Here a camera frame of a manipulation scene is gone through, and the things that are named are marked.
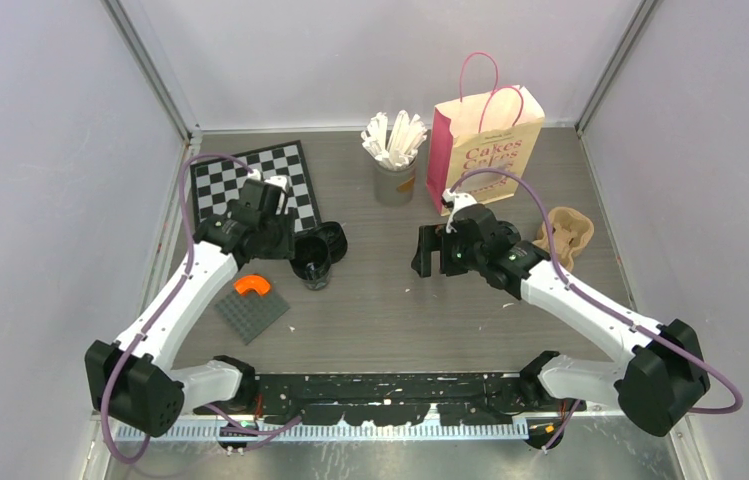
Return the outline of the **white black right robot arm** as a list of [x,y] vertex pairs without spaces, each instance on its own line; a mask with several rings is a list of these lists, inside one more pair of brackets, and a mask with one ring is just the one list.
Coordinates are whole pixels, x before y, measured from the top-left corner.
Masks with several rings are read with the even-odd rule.
[[519,372],[521,397],[534,410],[557,400],[585,400],[620,409],[644,432],[666,435],[710,390],[694,329],[664,325],[629,312],[521,238],[488,208],[470,205],[447,222],[422,225],[411,261],[431,276],[433,253],[446,276],[478,273],[494,289],[565,322],[607,355],[605,361],[544,351]]

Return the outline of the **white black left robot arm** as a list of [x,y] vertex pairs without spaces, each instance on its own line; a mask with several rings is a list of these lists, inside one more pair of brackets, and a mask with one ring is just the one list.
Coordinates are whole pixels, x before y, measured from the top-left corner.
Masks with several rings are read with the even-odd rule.
[[118,337],[95,341],[85,354],[93,407],[151,437],[165,434],[183,413],[220,402],[248,412],[257,398],[249,364],[217,355],[176,370],[173,361],[209,302],[253,259],[294,254],[296,210],[290,180],[246,179],[238,198],[199,225],[186,257],[157,297]]

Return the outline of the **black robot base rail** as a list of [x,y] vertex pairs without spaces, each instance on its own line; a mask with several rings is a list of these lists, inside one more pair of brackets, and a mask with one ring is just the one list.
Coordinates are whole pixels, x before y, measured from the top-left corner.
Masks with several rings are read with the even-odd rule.
[[260,374],[243,400],[218,401],[225,413],[257,414],[269,424],[416,426],[437,413],[442,426],[504,425],[547,412],[559,421],[572,399],[540,394],[512,373]]

